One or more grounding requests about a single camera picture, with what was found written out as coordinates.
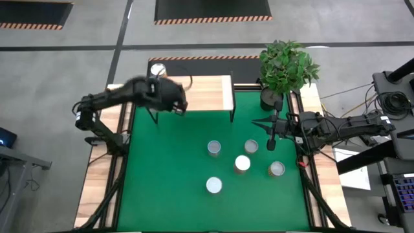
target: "leaf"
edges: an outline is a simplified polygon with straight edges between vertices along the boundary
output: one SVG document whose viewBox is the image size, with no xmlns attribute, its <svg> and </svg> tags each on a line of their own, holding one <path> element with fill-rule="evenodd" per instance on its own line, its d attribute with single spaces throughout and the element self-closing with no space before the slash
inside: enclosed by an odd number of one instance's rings
<svg viewBox="0 0 414 233">
<path fill-rule="evenodd" d="M 305 53 L 299 55 L 299 65 L 303 66 L 305 64 Z"/>
<path fill-rule="evenodd" d="M 288 56 L 285 56 L 285 57 L 283 58 L 282 64 L 283 64 L 283 65 L 287 65 L 288 63 L 289 63 L 289 57 L 288 57 Z"/>
<path fill-rule="evenodd" d="M 297 68 L 296 68 L 294 65 L 290 66 L 290 67 L 287 69 L 287 73 L 288 73 L 288 74 L 296 74 L 297 72 L 298 72 L 298 70 L 297 70 Z"/>
<path fill-rule="evenodd" d="M 280 61 L 277 61 L 277 59 L 275 59 L 275 58 L 273 58 L 271 61 L 270 61 L 276 68 L 280 68 L 281 67 L 281 65 L 282 65 L 282 63 L 280 62 Z"/>
<path fill-rule="evenodd" d="M 305 67 L 309 66 L 310 65 L 309 60 L 310 60 L 309 54 L 306 54 L 305 63 L 303 64 L 303 66 Z"/>
<path fill-rule="evenodd" d="M 298 67 L 298 76 L 302 76 L 302 74 L 303 74 L 303 67 L 299 66 Z"/>
</svg>

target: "orange and black stripe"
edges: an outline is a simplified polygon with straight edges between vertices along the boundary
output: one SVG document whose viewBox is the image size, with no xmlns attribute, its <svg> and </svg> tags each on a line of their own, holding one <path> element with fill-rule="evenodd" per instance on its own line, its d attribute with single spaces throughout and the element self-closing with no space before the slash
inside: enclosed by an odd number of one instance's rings
<svg viewBox="0 0 414 233">
<path fill-rule="evenodd" d="M 223 60 L 223 59 L 259 59 L 259 56 L 190 56 L 190 57 L 164 57 L 150 58 L 148 61 L 168 60 Z"/>
<path fill-rule="evenodd" d="M 193 19 L 160 19 L 154 21 L 156 25 L 174 25 L 183 23 L 226 23 L 244 21 L 269 21 L 272 16 L 236 16 L 236 17 L 202 17 Z"/>
<path fill-rule="evenodd" d="M 46 25 L 34 23 L 0 23 L 0 28 L 9 29 L 36 29 L 36 30 L 61 30 L 61 25 Z"/>
</svg>

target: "green mat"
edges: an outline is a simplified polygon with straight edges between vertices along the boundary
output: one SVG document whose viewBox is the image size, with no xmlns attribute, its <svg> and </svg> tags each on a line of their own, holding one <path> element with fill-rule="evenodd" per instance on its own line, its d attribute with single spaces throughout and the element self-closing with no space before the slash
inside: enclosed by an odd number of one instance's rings
<svg viewBox="0 0 414 233">
<path fill-rule="evenodd" d="M 160 113 L 155 125 L 137 109 L 131 137 L 119 231 L 273 231 L 309 230 L 296 152 L 290 140 L 267 151 L 268 135 L 250 123 L 270 113 L 259 106 L 259 92 L 236 93 L 234 123 L 228 112 Z M 287 101 L 281 116 L 285 116 Z M 254 139 L 250 169 L 235 174 L 234 160 Z M 221 154 L 208 155 L 218 140 Z M 268 166 L 281 161 L 285 174 L 270 177 Z M 206 191 L 208 178 L 223 182 L 217 195 Z"/>
</svg>

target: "cup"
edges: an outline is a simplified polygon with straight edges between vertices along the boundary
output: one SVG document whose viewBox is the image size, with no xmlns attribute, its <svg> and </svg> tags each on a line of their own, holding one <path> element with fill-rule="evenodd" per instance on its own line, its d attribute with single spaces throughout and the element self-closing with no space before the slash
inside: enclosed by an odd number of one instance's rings
<svg viewBox="0 0 414 233">
<path fill-rule="evenodd" d="M 207 150 L 208 154 L 212 157 L 217 157 L 220 154 L 221 151 L 221 145 L 220 142 L 213 140 L 207 144 Z"/>
<path fill-rule="evenodd" d="M 235 158 L 234 171 L 238 174 L 245 173 L 250 167 L 250 159 L 246 155 L 239 155 Z"/>
<path fill-rule="evenodd" d="M 164 64 L 156 63 L 151 66 L 151 74 L 156 78 L 167 78 L 167 68 Z"/>
<path fill-rule="evenodd" d="M 222 187 L 223 187 L 223 183 L 217 177 L 210 177 L 207 180 L 206 188 L 207 188 L 207 191 L 211 194 L 218 194 L 221 191 Z"/>
<path fill-rule="evenodd" d="M 257 149 L 259 149 L 259 144 L 255 140 L 249 139 L 245 142 L 245 152 L 247 154 L 253 154 Z"/>
<path fill-rule="evenodd" d="M 273 162 L 267 169 L 269 176 L 278 177 L 285 173 L 285 165 L 279 161 Z"/>
</svg>

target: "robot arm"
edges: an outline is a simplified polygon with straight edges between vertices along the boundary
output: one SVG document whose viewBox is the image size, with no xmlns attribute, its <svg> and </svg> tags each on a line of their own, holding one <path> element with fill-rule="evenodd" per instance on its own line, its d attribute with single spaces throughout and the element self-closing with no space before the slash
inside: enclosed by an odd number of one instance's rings
<svg viewBox="0 0 414 233">
<path fill-rule="evenodd" d="M 304 150 L 311 154 L 322 149 L 325 145 L 339 140 L 346 140 L 360 135 L 386 136 L 395 130 L 395 126 L 391 124 L 388 117 L 379 111 L 347 118 L 304 112 L 299 115 L 288 114 L 288 120 L 284 120 L 278 117 L 282 105 L 283 99 L 275 103 L 274 115 L 253 120 L 253 124 L 263 128 L 270 135 L 267 142 L 268 150 L 274 150 L 276 147 L 275 135 L 279 135 L 281 138 L 289 135 L 302 138 Z M 257 122 L 271 122 L 272 126 L 265 126 Z"/>
<path fill-rule="evenodd" d="M 157 111 L 174 111 L 183 115 L 187 110 L 186 94 L 180 84 L 167 78 L 135 77 L 122 87 L 82 97 L 77 104 L 75 126 L 90 130 L 107 144 L 108 153 L 124 154 L 123 137 L 113 133 L 99 119 L 98 110 L 132 102 L 138 107 Z"/>
</svg>

